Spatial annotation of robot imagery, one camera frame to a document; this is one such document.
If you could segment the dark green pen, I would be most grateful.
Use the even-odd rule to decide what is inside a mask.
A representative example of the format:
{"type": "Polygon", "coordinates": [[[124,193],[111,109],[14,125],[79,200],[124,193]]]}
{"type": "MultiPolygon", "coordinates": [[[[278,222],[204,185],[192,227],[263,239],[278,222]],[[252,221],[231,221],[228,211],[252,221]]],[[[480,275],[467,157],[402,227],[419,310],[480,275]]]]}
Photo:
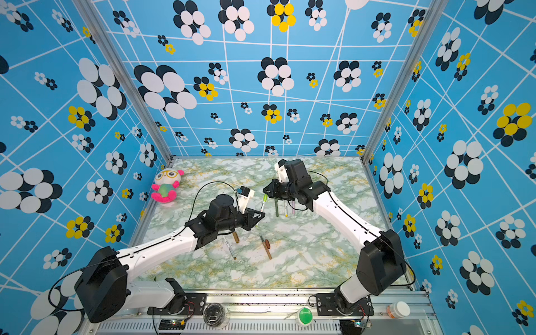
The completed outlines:
{"type": "Polygon", "coordinates": [[[276,217],[279,217],[279,204],[278,204],[277,199],[274,200],[274,206],[275,206],[276,217]]]}

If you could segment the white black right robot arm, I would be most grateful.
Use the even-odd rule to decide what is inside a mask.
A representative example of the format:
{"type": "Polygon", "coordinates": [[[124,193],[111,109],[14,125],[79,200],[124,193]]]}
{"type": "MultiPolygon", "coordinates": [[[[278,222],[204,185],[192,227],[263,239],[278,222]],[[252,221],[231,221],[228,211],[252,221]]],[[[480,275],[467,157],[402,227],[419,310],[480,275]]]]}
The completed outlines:
{"type": "Polygon", "coordinates": [[[405,275],[408,266],[395,231],[381,230],[354,213],[325,182],[313,181],[301,160],[281,159],[274,169],[277,178],[263,188],[265,195],[281,201],[296,200],[331,223],[359,252],[355,274],[334,290],[342,314],[350,314],[360,300],[379,296],[405,275]]]}

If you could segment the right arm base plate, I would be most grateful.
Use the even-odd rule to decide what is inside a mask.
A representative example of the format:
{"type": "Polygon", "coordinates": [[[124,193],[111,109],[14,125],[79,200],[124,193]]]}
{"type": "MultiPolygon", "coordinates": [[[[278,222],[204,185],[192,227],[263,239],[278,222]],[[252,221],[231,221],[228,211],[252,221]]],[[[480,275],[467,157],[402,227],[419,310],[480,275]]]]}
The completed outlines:
{"type": "Polygon", "coordinates": [[[336,293],[317,293],[314,300],[312,305],[320,316],[367,318],[375,314],[370,297],[350,303],[336,293]]]}

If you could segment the white pen light green end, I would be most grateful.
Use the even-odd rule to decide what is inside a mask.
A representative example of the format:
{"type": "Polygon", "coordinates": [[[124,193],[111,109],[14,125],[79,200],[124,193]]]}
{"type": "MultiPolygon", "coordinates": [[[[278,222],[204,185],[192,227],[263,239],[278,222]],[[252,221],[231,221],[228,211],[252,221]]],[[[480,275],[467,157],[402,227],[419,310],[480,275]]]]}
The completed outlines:
{"type": "Polygon", "coordinates": [[[264,212],[265,204],[266,204],[267,200],[268,200],[268,195],[264,194],[263,195],[263,200],[262,200],[262,205],[261,205],[261,208],[260,208],[261,212],[264,212]]]}

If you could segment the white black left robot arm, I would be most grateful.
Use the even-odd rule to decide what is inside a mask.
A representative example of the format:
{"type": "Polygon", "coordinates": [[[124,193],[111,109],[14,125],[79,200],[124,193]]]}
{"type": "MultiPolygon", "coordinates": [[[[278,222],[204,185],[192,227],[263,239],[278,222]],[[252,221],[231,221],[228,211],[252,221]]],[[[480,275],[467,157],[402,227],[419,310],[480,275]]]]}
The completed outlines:
{"type": "Polygon", "coordinates": [[[192,253],[215,241],[224,232],[250,231],[265,213],[247,206],[248,200],[234,201],[220,194],[208,209],[185,226],[156,240],[115,251],[102,248],[74,285],[82,309],[92,323],[103,322],[124,309],[154,308],[178,314],[187,305],[184,289],[167,278],[163,281],[136,279],[145,272],[182,254],[192,253]]]}

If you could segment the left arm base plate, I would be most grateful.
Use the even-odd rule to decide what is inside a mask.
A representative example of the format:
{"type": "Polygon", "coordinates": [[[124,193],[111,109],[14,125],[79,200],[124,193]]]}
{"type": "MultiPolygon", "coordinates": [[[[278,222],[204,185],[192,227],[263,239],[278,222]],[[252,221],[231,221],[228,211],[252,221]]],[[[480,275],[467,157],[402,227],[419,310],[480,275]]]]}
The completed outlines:
{"type": "Polygon", "coordinates": [[[163,308],[149,307],[147,314],[151,315],[182,315],[194,316],[202,315],[207,306],[208,294],[205,293],[185,293],[184,295],[173,298],[172,301],[163,308]]]}

